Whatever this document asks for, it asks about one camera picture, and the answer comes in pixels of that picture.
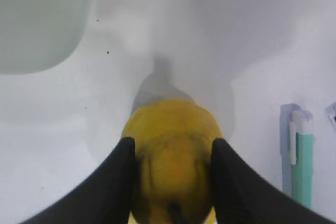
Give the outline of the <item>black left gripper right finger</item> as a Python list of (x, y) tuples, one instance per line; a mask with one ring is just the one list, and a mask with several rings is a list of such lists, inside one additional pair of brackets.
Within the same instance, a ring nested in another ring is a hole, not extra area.
[(331, 223), (267, 182), (223, 138), (212, 143), (211, 182), (218, 223)]

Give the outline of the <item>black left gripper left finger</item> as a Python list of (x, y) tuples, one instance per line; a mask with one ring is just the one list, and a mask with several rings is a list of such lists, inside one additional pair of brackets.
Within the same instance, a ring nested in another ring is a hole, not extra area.
[(122, 138), (82, 183), (24, 223), (128, 223), (135, 176), (135, 141)]

